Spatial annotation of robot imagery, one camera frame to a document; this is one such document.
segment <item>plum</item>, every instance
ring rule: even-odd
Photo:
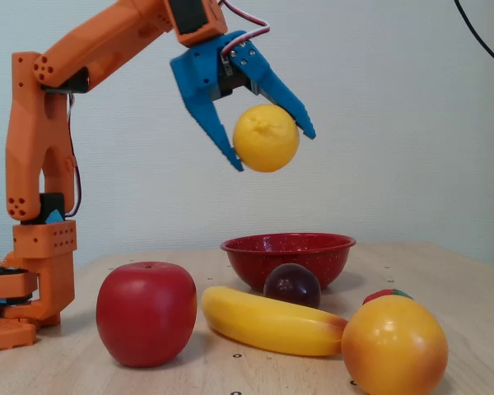
[[[320,293],[318,278],[296,263],[285,263],[275,268],[263,287],[263,296],[267,298],[301,304],[313,309],[320,306]]]

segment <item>fake fruit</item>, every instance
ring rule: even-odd
[[[333,356],[347,320],[325,311],[212,286],[202,295],[208,324],[225,337],[266,351]]]
[[[103,282],[96,306],[100,339],[128,367],[162,365],[187,345],[198,297],[189,273],[172,263],[130,263]]]
[[[413,299],[412,296],[410,296],[407,293],[402,292],[401,290],[380,290],[379,292],[375,292],[371,295],[368,295],[364,299],[362,304],[366,304],[366,303],[372,301],[373,299],[377,299],[377,298],[380,298],[381,296],[386,296],[386,295],[401,295],[401,296],[405,296],[407,298]]]
[[[317,309],[320,306],[320,284],[316,276],[296,263],[276,267],[267,277],[263,296]]]
[[[344,330],[342,353],[353,380],[371,395],[426,395],[448,363],[440,324],[401,295],[362,305]]]
[[[233,144],[252,170],[273,172],[287,165],[300,144],[295,120],[278,105],[256,105],[236,123]]]

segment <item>table surface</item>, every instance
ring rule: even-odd
[[[362,394],[340,355],[304,358],[230,342],[208,329],[201,310],[189,344],[169,364],[117,365],[96,331],[96,296],[111,270],[143,260],[187,268],[199,295],[213,285],[248,290],[219,250],[103,257],[77,270],[77,297],[60,327],[41,330],[34,346],[0,351],[0,395]],[[434,394],[494,395],[494,267],[433,244],[358,244],[320,308],[350,318],[367,295],[392,287],[425,305],[448,337],[449,365]]]

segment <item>orange robotic arm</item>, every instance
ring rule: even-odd
[[[226,34],[220,5],[262,27]],[[9,216],[20,224],[13,226],[13,251],[0,261],[0,349],[32,344],[36,329],[57,325],[60,312],[75,297],[77,228],[70,217],[80,203],[75,202],[75,183],[80,186],[80,179],[68,97],[91,91],[160,35],[174,30],[189,48],[170,61],[185,107],[241,171],[212,104],[237,87],[280,105],[307,137],[315,138],[305,106],[250,41],[268,29],[265,21],[228,0],[118,0],[46,53],[12,55],[6,200]],[[40,298],[31,300],[37,289]]]
[[[75,206],[77,162],[68,95],[92,90],[172,29],[187,47],[227,30],[217,0],[119,0],[46,53],[12,55],[6,199],[21,223],[13,226],[13,252],[0,262],[0,349],[32,344],[36,329],[58,324],[74,299],[77,230],[65,217]]]

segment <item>black cable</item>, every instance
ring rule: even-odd
[[[68,112],[68,131],[69,131],[69,140],[72,145],[72,155],[75,157],[75,149],[73,148],[73,139],[72,139],[72,107],[75,104],[75,96],[73,94],[68,95],[69,100],[69,112]],[[72,212],[66,214],[66,218],[73,218],[78,212],[79,208],[81,208],[82,203],[82,184],[81,184],[81,173],[79,172],[79,165],[75,166],[75,178],[77,181],[77,203],[73,208]]]
[[[467,24],[468,28],[470,29],[470,31],[472,32],[472,34],[474,35],[476,40],[478,40],[479,44],[481,44],[481,46],[494,58],[494,52],[492,52],[492,50],[490,48],[488,48],[488,45],[485,44],[485,41],[482,40],[482,38],[479,36],[477,31],[474,29],[474,27],[472,26],[472,24],[468,20],[467,14],[465,14],[463,7],[461,7],[459,0],[454,0],[454,1],[455,1],[455,5],[457,6],[457,8],[459,10],[459,13],[463,17],[465,23]]]

